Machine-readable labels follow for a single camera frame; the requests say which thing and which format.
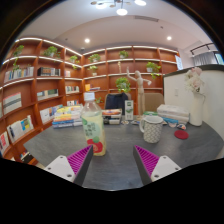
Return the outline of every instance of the decoration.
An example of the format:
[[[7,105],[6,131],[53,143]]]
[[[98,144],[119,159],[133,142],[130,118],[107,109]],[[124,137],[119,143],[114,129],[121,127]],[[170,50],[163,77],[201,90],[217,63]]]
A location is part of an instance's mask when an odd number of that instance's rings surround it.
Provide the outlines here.
[[[200,93],[200,87],[204,85],[204,82],[200,79],[201,72],[200,68],[195,67],[185,74],[185,88],[192,91],[194,95],[189,123],[195,126],[202,125],[202,109],[205,100],[205,95]]]
[[[121,78],[118,78],[116,80],[116,87],[118,88],[118,91],[121,92],[122,90],[127,93],[127,92],[130,92],[131,89],[130,89],[130,82],[128,81],[127,78],[125,77],[121,77]]]

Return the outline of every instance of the table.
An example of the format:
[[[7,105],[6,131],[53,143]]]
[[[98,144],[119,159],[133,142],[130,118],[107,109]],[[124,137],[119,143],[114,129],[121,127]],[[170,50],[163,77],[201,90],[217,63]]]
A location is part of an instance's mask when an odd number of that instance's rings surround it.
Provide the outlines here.
[[[163,126],[158,143],[147,143],[138,125],[105,125],[107,151],[104,156],[93,156],[84,188],[123,190],[143,186],[133,156],[133,146],[138,145],[152,153],[172,159],[182,169],[216,158],[223,147],[222,138],[208,124],[200,127],[187,124],[189,138],[174,136],[177,128]],[[68,156],[86,147],[83,127],[62,129],[47,128],[24,144],[24,147],[44,166],[59,155]]]

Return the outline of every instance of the ceiling light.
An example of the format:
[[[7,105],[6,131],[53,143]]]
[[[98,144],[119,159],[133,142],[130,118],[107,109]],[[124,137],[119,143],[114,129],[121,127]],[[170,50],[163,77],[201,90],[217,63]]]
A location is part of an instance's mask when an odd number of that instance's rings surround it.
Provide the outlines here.
[[[127,13],[128,13],[128,11],[126,9],[118,9],[117,10],[117,14],[119,16],[125,16],[125,15],[127,15]]]
[[[146,2],[142,0],[135,0],[135,4],[140,5],[140,6],[145,6]]]
[[[106,7],[107,7],[107,5],[104,3],[98,3],[98,5],[96,5],[97,9],[105,9]]]

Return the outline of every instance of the cabinet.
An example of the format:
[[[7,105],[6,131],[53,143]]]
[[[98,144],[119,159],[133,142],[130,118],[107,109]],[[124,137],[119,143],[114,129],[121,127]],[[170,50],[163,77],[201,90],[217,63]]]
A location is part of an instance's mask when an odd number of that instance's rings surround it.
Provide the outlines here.
[[[25,69],[28,65],[34,67],[33,76],[4,82],[5,73],[13,69],[13,63],[15,61],[13,52],[19,45],[24,45],[24,48],[18,57],[17,64],[21,69]],[[50,58],[43,55],[44,50],[50,46],[57,47],[58,51],[61,52],[61,58]],[[119,51],[121,50],[126,50],[128,52],[128,58],[120,59]],[[91,63],[88,58],[92,54],[99,54],[101,57],[100,61]],[[80,61],[79,64],[74,64],[69,60],[73,55],[77,56]],[[10,146],[5,151],[3,157],[6,159],[14,157],[17,162],[22,162],[20,154],[25,151],[23,144],[51,126],[52,120],[42,123],[40,110],[59,104],[66,106],[67,101],[73,100],[78,100],[79,103],[84,104],[83,93],[86,91],[86,84],[90,84],[92,87],[100,87],[99,90],[95,91],[95,96],[96,98],[101,97],[103,103],[100,103],[99,106],[104,109],[106,94],[118,92],[115,83],[116,79],[119,77],[126,77],[127,67],[129,67],[131,76],[135,77],[134,72],[138,70],[144,79],[152,81],[150,86],[144,82],[145,92],[159,92],[163,94],[163,75],[177,70],[175,55],[179,56],[179,53],[169,49],[149,46],[105,48],[81,55],[70,48],[46,39],[36,37],[21,38],[16,41],[9,50],[5,62],[1,66],[0,99],[1,102],[3,102],[5,97],[21,92],[22,107],[7,114],[3,114],[3,116],[0,117],[0,134],[6,131],[8,125],[17,120],[24,119],[27,115],[31,115],[34,129],[23,135],[14,143],[9,139]],[[148,61],[152,61],[161,66],[159,71],[161,76],[157,77],[155,80],[152,79],[152,76],[146,70]],[[96,65],[98,67],[97,76],[93,76],[92,72],[88,70],[91,65]],[[37,71],[40,67],[60,69],[60,76],[38,76]],[[137,114],[137,84],[131,79],[129,79],[129,81],[131,84],[130,94],[132,100],[134,100],[134,114]],[[66,86],[78,86],[79,92],[66,92]],[[58,89],[58,96],[38,101],[37,93],[50,89]]]

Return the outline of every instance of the wooden mannequin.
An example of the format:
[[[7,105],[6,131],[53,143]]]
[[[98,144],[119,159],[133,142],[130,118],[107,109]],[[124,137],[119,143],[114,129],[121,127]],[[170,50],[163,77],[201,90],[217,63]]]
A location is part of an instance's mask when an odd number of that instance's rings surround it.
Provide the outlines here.
[[[139,71],[135,71],[135,75],[137,76],[137,79],[130,76],[129,69],[127,67],[128,78],[134,80],[138,84],[138,115],[142,116],[143,113],[145,112],[145,95],[144,95],[143,82],[147,82],[148,85],[150,85],[152,82],[147,79],[143,79]]]

